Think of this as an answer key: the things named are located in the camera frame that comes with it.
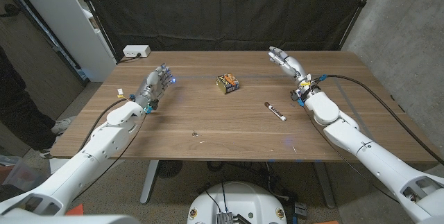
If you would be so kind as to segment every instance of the wooden tabletop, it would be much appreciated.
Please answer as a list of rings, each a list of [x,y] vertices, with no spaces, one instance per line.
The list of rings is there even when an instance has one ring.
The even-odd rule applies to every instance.
[[[354,53],[345,51],[288,51],[306,72],[338,74],[369,86],[432,150],[437,148],[398,107],[390,94]],[[72,157],[97,116],[117,98],[135,93],[144,76],[162,63],[176,83],[149,114],[122,159],[242,160],[342,162],[311,124],[305,111],[290,98],[290,77],[269,61],[266,51],[152,52],[147,58],[122,63],[111,73],[52,148],[56,157]],[[223,94],[216,77],[233,73],[240,89]],[[393,117],[363,88],[328,78],[321,89],[361,131],[406,162],[434,162]],[[264,102],[286,118],[281,121]],[[192,132],[202,134],[193,137]],[[356,160],[345,151],[348,159]]]

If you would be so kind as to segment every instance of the sneaker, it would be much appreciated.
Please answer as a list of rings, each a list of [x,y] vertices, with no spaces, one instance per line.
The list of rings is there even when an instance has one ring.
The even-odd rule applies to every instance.
[[[51,155],[51,150],[49,148],[45,148],[44,150],[40,150],[40,157],[43,159],[53,159],[54,156]]]
[[[76,116],[68,117],[61,121],[56,121],[54,127],[52,127],[51,132],[56,135],[61,135],[69,127],[69,124],[76,118]]]
[[[55,137],[55,141],[54,141],[53,145],[56,144],[56,142],[59,140],[59,138],[60,138],[60,136]],[[43,159],[54,158],[54,156],[51,155],[51,148],[45,148],[45,149],[42,149],[39,151],[40,151],[40,157]]]

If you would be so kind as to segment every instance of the wire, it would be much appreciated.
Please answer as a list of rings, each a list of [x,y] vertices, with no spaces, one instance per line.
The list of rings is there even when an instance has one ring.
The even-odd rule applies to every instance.
[[[263,173],[260,173],[260,171],[257,171],[255,169],[247,167],[247,166],[238,165],[238,164],[235,164],[235,163],[232,163],[232,162],[223,162],[223,163],[231,165],[231,166],[238,167],[240,169],[245,169],[247,171],[250,171],[251,173],[253,173],[255,175],[258,175],[261,178],[265,178],[266,181],[267,181],[266,184],[268,184],[268,181],[269,181],[269,176],[268,175],[270,175],[270,172],[268,172],[268,175],[264,175]],[[264,168],[264,166],[263,166],[263,164],[261,162],[258,162],[258,164],[261,166],[261,169]],[[282,190],[287,190],[288,191],[288,189],[285,186],[283,186],[279,181],[277,181],[276,186],[279,186]]]
[[[310,119],[311,124],[313,125],[313,127],[318,131],[318,133],[323,137],[323,139],[330,145],[330,147],[333,148],[333,150],[336,152],[336,154],[338,154],[342,160],[344,160],[344,162],[346,162],[348,164],[348,166],[350,166],[354,171],[356,171],[356,173],[358,173],[365,181],[367,181],[370,185],[372,185],[374,188],[376,188],[377,190],[379,190],[381,193],[383,193],[384,195],[386,195],[387,197],[389,197],[390,199],[394,200],[395,202],[399,203],[395,198],[389,196],[386,192],[382,191],[382,189],[380,189],[378,186],[376,186],[372,181],[370,181],[370,179],[368,179],[367,177],[365,177],[363,174],[361,174],[361,172],[359,172],[351,163],[349,163],[349,161],[342,156],[342,154],[340,154],[340,152],[335,149],[335,147],[333,147],[333,144],[330,143],[328,141],[327,138],[324,137],[324,135],[319,131],[319,129],[316,127],[316,125],[314,124],[313,120],[310,117],[310,114],[308,113],[307,109],[305,109],[305,107],[302,107],[305,111],[305,113],[307,113],[308,118]]]
[[[146,114],[145,114],[144,119],[140,123],[140,126],[142,126],[142,124],[144,123],[145,118],[146,118]],[[81,195],[83,195],[83,193],[85,193],[92,185],[94,185],[94,183],[96,183],[103,175],[105,175],[105,173],[107,171],[109,171],[111,169],[112,165],[114,165],[120,159],[120,157],[122,157],[122,155],[125,153],[125,151],[128,149],[128,147],[132,144],[132,142],[136,138],[137,134],[139,134],[139,131],[140,131],[140,128],[139,128],[139,130],[137,130],[136,135],[134,135],[134,137],[131,139],[130,143],[126,146],[126,148],[122,151],[122,153],[118,156],[118,158],[115,161],[113,161],[113,163],[111,163],[111,165],[99,177],[97,177],[97,179],[95,179],[85,190],[82,191],[82,193],[80,193],[78,196],[76,196],[72,201],[77,200],[77,198],[79,198]]]
[[[120,60],[119,64],[123,63],[123,62],[130,62],[131,60],[134,60],[136,58],[140,58],[140,56],[141,56],[141,54],[137,53],[137,55],[135,57],[133,57],[133,58],[128,58],[127,60]]]
[[[378,97],[376,95],[375,92],[373,92],[370,88],[368,88],[365,84],[359,82],[358,80],[355,80],[353,78],[349,78],[346,76],[341,76],[341,75],[327,75],[328,78],[342,78],[342,79],[346,79],[349,81],[352,81],[358,85],[361,85],[367,92],[369,92],[374,98],[376,98],[376,100],[378,100],[378,102],[380,102],[382,104],[382,106],[384,106],[384,108],[386,108],[386,110],[388,111],[388,113],[390,113],[392,115],[392,117],[395,118],[395,120],[419,143],[419,145],[421,145],[432,157],[434,157],[439,163],[441,163],[442,165],[444,165],[444,160],[441,159],[441,157],[439,157],[435,152],[433,152],[429,147],[427,147],[427,145],[425,145],[410,129],[409,127],[407,127],[405,125],[405,123],[391,110],[391,108],[385,104],[383,102],[383,100]]]
[[[225,189],[223,188],[223,182],[222,182],[222,192],[223,192],[223,204],[225,204],[225,212],[228,213],[227,202],[225,201]]]
[[[83,140],[83,143],[82,143],[82,145],[80,145],[80,148],[78,149],[77,152],[80,152],[80,151],[82,150],[82,148],[85,147],[85,144],[86,144],[86,142],[88,141],[89,136],[91,136],[91,133],[94,131],[95,127],[97,126],[97,123],[100,121],[100,119],[103,117],[103,115],[104,115],[109,109],[111,109],[112,107],[114,107],[117,103],[120,103],[120,102],[123,102],[123,101],[126,101],[126,100],[127,100],[126,98],[122,98],[122,99],[120,99],[120,100],[117,100],[117,101],[113,102],[110,106],[108,106],[104,111],[102,111],[102,113],[100,114],[100,116],[97,117],[96,122],[94,122],[94,124],[92,125],[91,129],[90,129],[89,132],[88,132],[88,135],[86,136],[85,140]]]
[[[219,207],[219,204],[217,204],[217,202],[213,199],[213,197],[211,197],[207,190],[205,190],[205,193],[207,193],[207,195],[214,201],[214,203],[216,203],[217,208],[219,208],[219,213],[222,213],[221,207]]]
[[[270,193],[272,193],[272,194],[273,194],[274,196],[276,196],[276,197],[283,198],[283,199],[285,199],[285,200],[289,200],[290,197],[288,197],[288,196],[280,196],[280,195],[274,193],[274,192],[271,190],[271,187],[270,187],[270,180],[271,180],[271,176],[270,176],[270,174],[271,174],[271,173],[270,173],[270,166],[268,165],[268,162],[266,162],[265,164],[266,164],[266,168],[268,169],[268,190],[270,191]]]

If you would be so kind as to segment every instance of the black backdrop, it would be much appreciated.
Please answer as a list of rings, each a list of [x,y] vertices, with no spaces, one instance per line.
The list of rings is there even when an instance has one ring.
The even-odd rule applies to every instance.
[[[119,55],[127,44],[153,51],[337,50],[361,0],[91,1]]]

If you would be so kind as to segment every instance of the marker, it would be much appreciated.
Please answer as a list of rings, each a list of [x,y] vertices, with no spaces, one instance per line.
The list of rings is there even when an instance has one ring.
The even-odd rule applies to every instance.
[[[286,117],[284,117],[280,112],[278,112],[273,106],[271,106],[268,102],[265,102],[265,107],[271,110],[272,113],[274,113],[277,117],[279,117],[281,120],[285,121],[287,120]]]

